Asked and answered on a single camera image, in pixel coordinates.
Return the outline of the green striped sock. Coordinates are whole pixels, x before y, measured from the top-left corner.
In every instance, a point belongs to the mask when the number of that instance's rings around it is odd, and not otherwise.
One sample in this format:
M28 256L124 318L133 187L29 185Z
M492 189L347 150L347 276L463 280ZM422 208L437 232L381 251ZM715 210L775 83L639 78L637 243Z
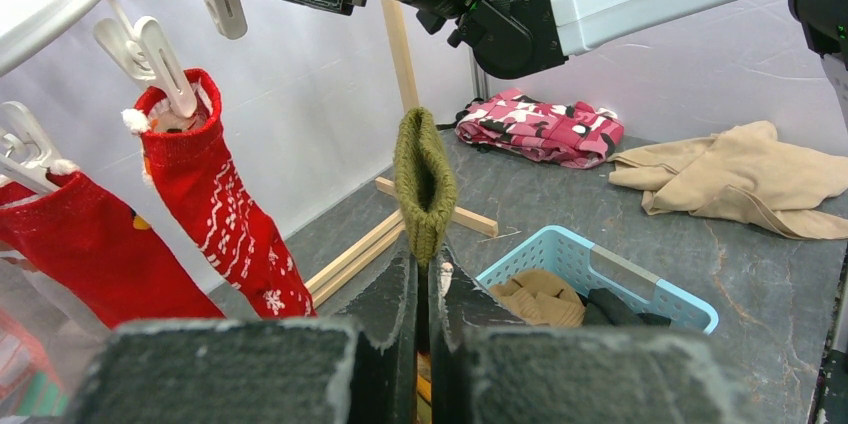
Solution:
M430 409L435 423L462 423L464 383L458 344L450 331L448 294L461 269L448 244L458 188L432 114L406 112L394 151L395 195L406 246L392 265L401 273L397 309L400 344L394 398L404 422L417 420L418 358L430 362Z

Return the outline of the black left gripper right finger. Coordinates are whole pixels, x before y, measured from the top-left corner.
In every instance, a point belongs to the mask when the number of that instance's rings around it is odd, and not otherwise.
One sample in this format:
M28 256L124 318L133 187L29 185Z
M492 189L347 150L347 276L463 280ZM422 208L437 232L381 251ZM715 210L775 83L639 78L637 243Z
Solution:
M427 326L436 423L469 423L466 334L481 327L524 326L459 264L448 243L429 262Z

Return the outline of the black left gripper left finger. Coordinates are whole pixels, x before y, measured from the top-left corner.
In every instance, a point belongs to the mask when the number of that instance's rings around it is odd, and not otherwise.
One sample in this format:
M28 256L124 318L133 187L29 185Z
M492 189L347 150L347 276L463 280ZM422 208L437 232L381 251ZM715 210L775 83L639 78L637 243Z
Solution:
M387 267L340 311L360 328L349 423L417 421L418 268L405 232L388 252Z

